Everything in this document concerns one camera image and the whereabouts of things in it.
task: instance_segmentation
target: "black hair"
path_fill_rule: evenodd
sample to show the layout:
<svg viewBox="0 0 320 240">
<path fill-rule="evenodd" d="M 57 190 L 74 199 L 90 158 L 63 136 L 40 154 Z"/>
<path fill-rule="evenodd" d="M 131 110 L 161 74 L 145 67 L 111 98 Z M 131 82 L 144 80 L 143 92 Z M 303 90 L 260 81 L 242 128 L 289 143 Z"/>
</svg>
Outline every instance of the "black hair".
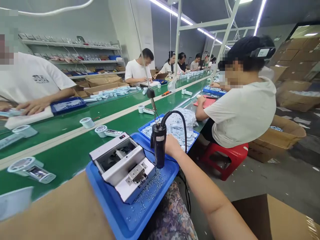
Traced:
<svg viewBox="0 0 320 240">
<path fill-rule="evenodd" d="M 143 54 L 143 57 L 148 57 L 148 58 L 150 58 L 151 61 L 154 60 L 153 53 L 152 53 L 152 51 L 151 51 L 149 48 L 143 49 L 143 50 L 142 50 L 142 54 Z"/>
<path fill-rule="evenodd" d="M 173 55 L 176 55 L 176 53 L 174 51 L 169 51 L 169 58 L 167 60 L 167 63 L 170 62 L 170 58 L 172 58 Z"/>
<path fill-rule="evenodd" d="M 250 57 L 252 51 L 262 47 L 274 47 L 269 36 L 247 36 L 238 40 L 226 55 L 226 59 L 219 62 L 219 69 L 224 71 L 225 65 L 231 65 L 234 60 L 241 62 L 244 72 L 259 72 L 265 65 L 263 58 Z"/>
<path fill-rule="evenodd" d="M 179 54 L 178 54 L 178 59 L 179 59 L 179 60 L 182 60 L 183 58 L 187 58 L 186 54 L 185 54 L 184 52 L 179 53 Z"/>
</svg>

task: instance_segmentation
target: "label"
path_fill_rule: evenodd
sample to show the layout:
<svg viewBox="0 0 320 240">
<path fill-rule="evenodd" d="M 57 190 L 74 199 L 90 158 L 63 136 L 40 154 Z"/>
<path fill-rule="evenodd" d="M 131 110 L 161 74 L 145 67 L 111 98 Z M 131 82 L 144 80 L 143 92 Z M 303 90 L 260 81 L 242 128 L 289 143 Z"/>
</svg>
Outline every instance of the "label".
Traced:
<svg viewBox="0 0 320 240">
<path fill-rule="evenodd" d="M 268 52 L 269 52 L 269 48 L 266 48 L 266 49 L 260 49 L 260 52 L 258 54 L 258 57 L 265 57 L 268 55 Z"/>
<path fill-rule="evenodd" d="M 161 137 L 156 137 L 156 141 L 157 142 L 161 142 L 164 140 L 164 136 L 161 136 Z"/>
</svg>

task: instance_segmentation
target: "worker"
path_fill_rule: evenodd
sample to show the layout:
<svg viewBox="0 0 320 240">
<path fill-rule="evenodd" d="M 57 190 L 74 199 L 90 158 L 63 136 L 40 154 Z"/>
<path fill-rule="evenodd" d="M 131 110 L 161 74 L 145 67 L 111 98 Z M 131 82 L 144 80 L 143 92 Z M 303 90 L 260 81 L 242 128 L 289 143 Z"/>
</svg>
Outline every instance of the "worker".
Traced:
<svg viewBox="0 0 320 240">
<path fill-rule="evenodd" d="M 196 55 L 195 60 L 193 60 L 192 63 L 190 64 L 190 71 L 191 72 L 197 71 L 199 69 L 200 60 L 201 60 L 201 53 L 198 53 Z"/>
<path fill-rule="evenodd" d="M 169 52 L 169 58 L 166 61 L 166 63 L 163 65 L 162 69 L 159 71 L 159 73 L 167 73 L 171 72 L 174 73 L 176 71 L 176 66 L 175 66 L 175 61 L 176 61 L 176 53 L 174 51 Z M 182 71 L 178 65 L 178 71 L 177 74 L 184 74 L 184 71 Z"/>
<path fill-rule="evenodd" d="M 152 51 L 149 48 L 142 50 L 142 55 L 139 58 L 129 61 L 126 66 L 125 81 L 130 85 L 139 86 L 146 84 L 147 81 L 152 83 L 152 76 L 149 64 L 154 60 Z"/>
<path fill-rule="evenodd" d="M 178 65 L 179 65 L 180 69 L 184 72 L 186 72 L 186 70 L 187 70 L 187 66 L 185 63 L 186 58 L 187 58 L 187 56 L 184 52 L 178 54 Z"/>
<path fill-rule="evenodd" d="M 0 111 L 24 109 L 22 115 L 42 112 L 52 102 L 74 95 L 76 84 L 47 60 L 12 53 L 0 35 Z"/>
<path fill-rule="evenodd" d="M 214 239 L 257 240 L 248 225 L 218 186 L 181 149 L 178 140 L 169 134 L 165 151 L 182 169 L 191 192 L 201 207 Z M 187 208 L 175 181 L 171 184 L 146 228 L 142 239 L 198 239 Z"/>
<path fill-rule="evenodd" d="M 276 88 L 268 77 L 259 75 L 264 59 L 250 56 L 262 47 L 269 47 L 263 38 L 244 37 L 219 62 L 227 83 L 212 86 L 227 93 L 205 109 L 206 99 L 201 96 L 196 109 L 197 120 L 209 118 L 201 131 L 206 140 L 232 148 L 257 139 L 269 128 L 276 111 Z"/>
</svg>

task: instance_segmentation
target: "workbench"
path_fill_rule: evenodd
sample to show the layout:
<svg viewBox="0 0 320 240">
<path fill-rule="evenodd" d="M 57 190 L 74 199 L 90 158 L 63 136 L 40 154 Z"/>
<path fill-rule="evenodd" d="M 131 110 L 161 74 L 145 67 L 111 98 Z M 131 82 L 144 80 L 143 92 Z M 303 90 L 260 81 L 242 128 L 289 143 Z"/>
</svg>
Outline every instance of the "workbench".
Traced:
<svg viewBox="0 0 320 240">
<path fill-rule="evenodd" d="M 167 86 L 154 88 L 158 114 L 166 113 L 175 107 L 187 106 L 195 100 L 195 96 L 208 84 L 208 75 L 198 75 L 189 80 L 179 80 L 177 91 L 161 97 L 167 91 Z M 182 95 L 181 89 L 186 88 L 192 96 Z M 20 188 L 34 186 L 32 200 L 49 193 L 81 172 L 90 161 L 89 152 L 110 141 L 111 137 L 100 138 L 93 130 L 81 127 L 79 120 L 91 117 L 98 121 L 95 127 L 105 124 L 108 129 L 123 131 L 128 134 L 138 132 L 138 128 L 154 119 L 150 114 L 139 114 L 136 105 L 143 103 L 152 108 L 150 100 L 141 92 L 106 101 L 101 104 L 88 106 L 75 112 L 56 116 L 32 126 L 39 133 L 32 138 L 24 139 L 22 143 L 3 149 L 0 154 L 0 195 Z M 202 125 L 195 128 L 200 131 Z M 0 135 L 4 138 L 10 133 Z M 32 179 L 8 173 L 6 167 L 15 160 L 27 156 L 34 156 L 44 163 L 44 168 L 57 175 L 49 184 L 42 184 Z"/>
</svg>

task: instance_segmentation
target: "hand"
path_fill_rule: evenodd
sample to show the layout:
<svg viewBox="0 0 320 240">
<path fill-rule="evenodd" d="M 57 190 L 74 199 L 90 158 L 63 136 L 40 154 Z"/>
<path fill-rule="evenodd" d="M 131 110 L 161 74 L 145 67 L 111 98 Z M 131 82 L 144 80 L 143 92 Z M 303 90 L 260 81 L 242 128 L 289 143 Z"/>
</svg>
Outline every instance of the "hand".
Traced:
<svg viewBox="0 0 320 240">
<path fill-rule="evenodd" d="M 17 110 L 24 109 L 21 115 L 32 115 L 42 112 L 51 104 L 46 98 L 40 98 L 26 103 L 19 104 Z"/>
<path fill-rule="evenodd" d="M 183 150 L 180 147 L 180 144 L 177 139 L 174 138 L 172 134 L 167 135 L 167 140 L 166 140 L 166 154 L 170 155 L 173 157 L 173 154 L 179 153 L 179 151 Z"/>
<path fill-rule="evenodd" d="M 9 102 L 0 102 L 0 111 L 2 112 L 7 112 L 12 107 L 12 104 Z"/>
<path fill-rule="evenodd" d="M 198 104 L 203 104 L 207 99 L 204 96 L 198 98 Z"/>
<path fill-rule="evenodd" d="M 210 87 L 220 88 L 219 83 L 213 82 L 211 83 Z"/>
</svg>

